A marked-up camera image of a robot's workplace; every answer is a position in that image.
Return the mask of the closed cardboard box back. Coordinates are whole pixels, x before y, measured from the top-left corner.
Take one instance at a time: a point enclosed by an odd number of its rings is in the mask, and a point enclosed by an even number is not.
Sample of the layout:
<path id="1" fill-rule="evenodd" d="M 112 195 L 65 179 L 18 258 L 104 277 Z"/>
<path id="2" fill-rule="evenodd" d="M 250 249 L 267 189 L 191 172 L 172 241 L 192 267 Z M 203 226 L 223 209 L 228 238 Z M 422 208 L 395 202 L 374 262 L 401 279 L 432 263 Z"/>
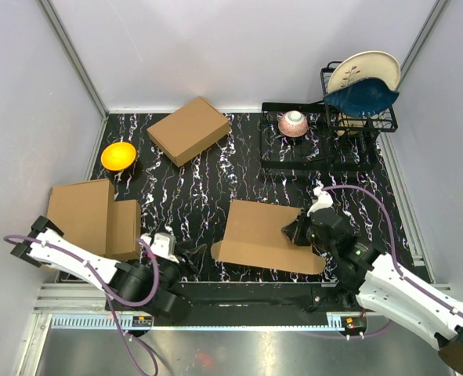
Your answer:
<path id="1" fill-rule="evenodd" d="M 197 97 L 147 129 L 152 143 L 177 167 L 230 132 L 229 120 L 206 99 Z"/>

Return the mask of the orange bowl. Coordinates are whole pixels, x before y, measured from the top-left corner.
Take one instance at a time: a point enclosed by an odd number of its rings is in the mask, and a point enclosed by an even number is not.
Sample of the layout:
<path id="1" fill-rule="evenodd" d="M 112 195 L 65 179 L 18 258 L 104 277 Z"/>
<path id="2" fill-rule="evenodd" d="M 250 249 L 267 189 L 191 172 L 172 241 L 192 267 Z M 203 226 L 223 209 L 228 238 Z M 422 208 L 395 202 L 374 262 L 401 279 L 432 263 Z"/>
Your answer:
<path id="1" fill-rule="evenodd" d="M 128 142 L 116 142 L 104 149 L 100 156 L 102 166 L 118 172 L 129 168 L 136 159 L 136 148 Z"/>

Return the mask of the blue leaf plate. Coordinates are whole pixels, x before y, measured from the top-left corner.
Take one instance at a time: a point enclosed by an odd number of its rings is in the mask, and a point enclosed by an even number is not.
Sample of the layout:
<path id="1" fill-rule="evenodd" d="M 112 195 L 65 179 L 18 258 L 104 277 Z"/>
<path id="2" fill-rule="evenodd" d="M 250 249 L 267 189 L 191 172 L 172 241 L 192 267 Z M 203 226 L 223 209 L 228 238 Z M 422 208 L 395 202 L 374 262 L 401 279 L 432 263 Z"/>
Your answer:
<path id="1" fill-rule="evenodd" d="M 367 118 L 389 109 L 400 93 L 380 78 L 363 78 L 324 96 L 324 102 L 351 118 Z"/>

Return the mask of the cream floral plate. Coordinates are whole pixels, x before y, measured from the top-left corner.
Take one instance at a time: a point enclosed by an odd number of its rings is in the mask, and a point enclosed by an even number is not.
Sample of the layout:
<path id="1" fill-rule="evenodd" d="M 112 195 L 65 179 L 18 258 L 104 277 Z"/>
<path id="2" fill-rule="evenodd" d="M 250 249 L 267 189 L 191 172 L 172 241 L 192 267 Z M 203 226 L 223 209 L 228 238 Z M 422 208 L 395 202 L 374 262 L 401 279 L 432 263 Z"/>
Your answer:
<path id="1" fill-rule="evenodd" d="M 359 52 L 334 69 L 327 83 L 327 93 L 343 89 L 365 78 L 381 79 L 390 90 L 394 91 L 401 79 L 400 64 L 387 52 Z"/>

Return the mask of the pink patterned bowl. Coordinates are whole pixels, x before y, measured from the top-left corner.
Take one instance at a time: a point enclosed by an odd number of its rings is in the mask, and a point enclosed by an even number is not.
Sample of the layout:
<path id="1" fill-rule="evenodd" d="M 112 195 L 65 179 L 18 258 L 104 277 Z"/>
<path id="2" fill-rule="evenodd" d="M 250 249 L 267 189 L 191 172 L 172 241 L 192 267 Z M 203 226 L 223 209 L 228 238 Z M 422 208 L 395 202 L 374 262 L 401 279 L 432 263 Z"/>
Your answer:
<path id="1" fill-rule="evenodd" d="M 287 137 L 298 138 L 308 131 L 308 121 L 304 114 L 297 110 L 284 113 L 278 121 L 279 131 Z"/>

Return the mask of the large cardboard box left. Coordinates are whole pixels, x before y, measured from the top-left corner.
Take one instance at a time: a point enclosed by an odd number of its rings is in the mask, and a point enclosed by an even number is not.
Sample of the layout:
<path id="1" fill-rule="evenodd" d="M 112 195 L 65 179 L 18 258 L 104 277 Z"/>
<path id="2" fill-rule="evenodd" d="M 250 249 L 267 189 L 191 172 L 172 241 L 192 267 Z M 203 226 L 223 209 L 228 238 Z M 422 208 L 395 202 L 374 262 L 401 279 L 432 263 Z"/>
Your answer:
<path id="1" fill-rule="evenodd" d="M 65 240 L 105 256 L 112 244 L 114 188 L 109 179 L 54 186 L 47 217 Z"/>

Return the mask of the beige cup in rack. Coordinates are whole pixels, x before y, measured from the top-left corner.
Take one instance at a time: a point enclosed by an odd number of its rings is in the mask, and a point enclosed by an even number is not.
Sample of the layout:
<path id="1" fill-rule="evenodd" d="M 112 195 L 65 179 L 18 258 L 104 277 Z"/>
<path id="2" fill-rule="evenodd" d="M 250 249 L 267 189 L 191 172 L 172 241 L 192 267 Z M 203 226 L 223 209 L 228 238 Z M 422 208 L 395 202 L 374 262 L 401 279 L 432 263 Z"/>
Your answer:
<path id="1" fill-rule="evenodd" d="M 336 133 L 337 136 L 354 136 L 358 131 L 354 131 L 353 129 L 362 128 L 363 126 L 363 121 L 342 120 L 338 123 L 338 127 L 341 127 L 341 129 L 338 129 Z"/>

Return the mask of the small cardboard box left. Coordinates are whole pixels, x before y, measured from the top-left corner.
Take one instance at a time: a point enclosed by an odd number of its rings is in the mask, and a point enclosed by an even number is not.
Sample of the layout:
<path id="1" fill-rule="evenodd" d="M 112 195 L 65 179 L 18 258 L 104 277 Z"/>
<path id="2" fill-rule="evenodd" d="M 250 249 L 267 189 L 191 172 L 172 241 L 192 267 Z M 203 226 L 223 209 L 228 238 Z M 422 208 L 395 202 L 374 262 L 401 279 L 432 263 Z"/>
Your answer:
<path id="1" fill-rule="evenodd" d="M 137 200 L 115 201 L 112 206 L 111 239 L 107 251 L 109 259 L 136 260 L 140 248 L 136 239 L 141 232 L 141 209 Z"/>

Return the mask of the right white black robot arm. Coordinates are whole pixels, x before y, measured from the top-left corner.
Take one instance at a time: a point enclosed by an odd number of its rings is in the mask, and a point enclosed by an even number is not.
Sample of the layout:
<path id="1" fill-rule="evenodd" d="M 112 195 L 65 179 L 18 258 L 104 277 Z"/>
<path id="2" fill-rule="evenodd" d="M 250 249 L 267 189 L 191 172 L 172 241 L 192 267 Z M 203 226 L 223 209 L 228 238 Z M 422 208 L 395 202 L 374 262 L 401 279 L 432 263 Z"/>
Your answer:
<path id="1" fill-rule="evenodd" d="M 341 308 L 360 306 L 385 316 L 430 344 L 448 367 L 463 375 L 463 302 L 394 262 L 331 208 L 302 209 L 282 232 L 295 245 L 333 257 Z"/>

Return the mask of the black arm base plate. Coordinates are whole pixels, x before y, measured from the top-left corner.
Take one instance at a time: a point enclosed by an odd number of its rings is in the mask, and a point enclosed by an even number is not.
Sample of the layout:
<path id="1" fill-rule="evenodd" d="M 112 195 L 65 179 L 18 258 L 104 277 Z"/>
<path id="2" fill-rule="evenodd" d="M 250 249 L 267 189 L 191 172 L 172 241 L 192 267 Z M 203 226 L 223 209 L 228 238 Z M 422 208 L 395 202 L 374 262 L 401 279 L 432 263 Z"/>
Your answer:
<path id="1" fill-rule="evenodd" d="M 334 284 L 194 282 L 159 289 L 137 311 L 159 327 L 300 327 L 325 324 L 329 312 L 360 314 L 362 308 Z"/>

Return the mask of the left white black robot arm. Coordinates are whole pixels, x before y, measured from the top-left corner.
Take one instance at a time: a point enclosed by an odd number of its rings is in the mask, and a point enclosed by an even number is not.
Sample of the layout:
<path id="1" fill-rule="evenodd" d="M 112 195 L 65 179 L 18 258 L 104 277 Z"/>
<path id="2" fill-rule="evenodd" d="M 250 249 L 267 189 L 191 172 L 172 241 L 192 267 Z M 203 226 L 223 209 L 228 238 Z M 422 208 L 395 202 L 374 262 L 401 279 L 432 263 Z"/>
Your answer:
<path id="1" fill-rule="evenodd" d="M 63 232 L 44 216 L 26 235 L 7 235 L 11 254 L 33 266 L 49 266 L 92 285 L 110 299 L 110 310 L 131 309 L 180 324 L 192 309 L 180 281 L 198 277 L 208 249 L 193 240 L 178 242 L 170 233 L 144 234 L 134 240 L 141 256 L 123 262 L 95 255 L 63 238 Z"/>

